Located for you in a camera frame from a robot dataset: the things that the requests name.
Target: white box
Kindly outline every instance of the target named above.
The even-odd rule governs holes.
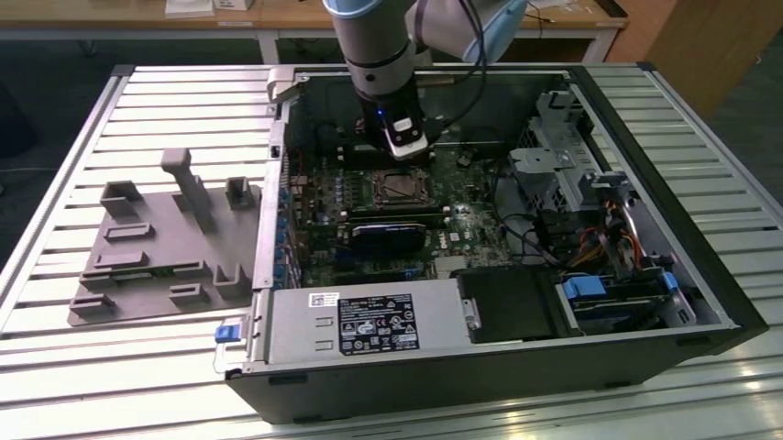
[[[167,0],[167,18],[211,17],[213,15],[211,0]]]
[[[231,9],[232,11],[245,11],[253,4],[253,0],[215,0],[215,9]]]

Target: wooden desk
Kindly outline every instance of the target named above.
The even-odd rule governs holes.
[[[263,0],[248,11],[165,18],[165,0],[2,0],[0,28],[220,29],[257,28]]]
[[[536,15],[528,7],[527,13]],[[588,39],[589,46],[583,56],[585,62],[601,62],[612,46],[617,29],[624,28],[628,19],[611,17],[595,0],[576,0],[564,7],[540,10],[540,23],[525,16],[517,39]],[[276,41],[279,39],[333,39],[332,16],[320,0],[263,0],[259,36],[264,62],[279,63]]]
[[[0,39],[255,39],[264,63],[277,64],[279,39],[335,38],[320,0],[256,0],[247,12],[188,19],[165,19],[164,11],[165,0],[0,0]],[[527,16],[516,38],[588,39],[584,61],[603,61],[628,22],[595,0],[541,9],[540,16],[552,22],[539,28]]]

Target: wooden cabinet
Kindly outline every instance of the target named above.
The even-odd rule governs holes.
[[[615,0],[628,13],[607,61],[651,61],[708,117],[783,26],[783,0]]]

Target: floor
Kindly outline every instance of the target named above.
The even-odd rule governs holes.
[[[283,62],[339,62],[336,43],[280,45]],[[252,64],[247,40],[101,41],[93,58],[72,41],[0,42],[0,83],[10,90],[37,132],[32,149],[0,159],[0,264],[5,263],[116,64]],[[783,202],[783,34],[709,121],[739,159]],[[21,170],[40,168],[48,170]]]

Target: white table leg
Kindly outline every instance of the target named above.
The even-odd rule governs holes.
[[[589,42],[587,52],[584,53],[583,62],[603,62],[612,48],[613,37],[616,37],[617,29],[603,29],[599,35]]]
[[[264,29],[259,31],[260,57],[264,64],[280,64],[277,53],[277,30]]]

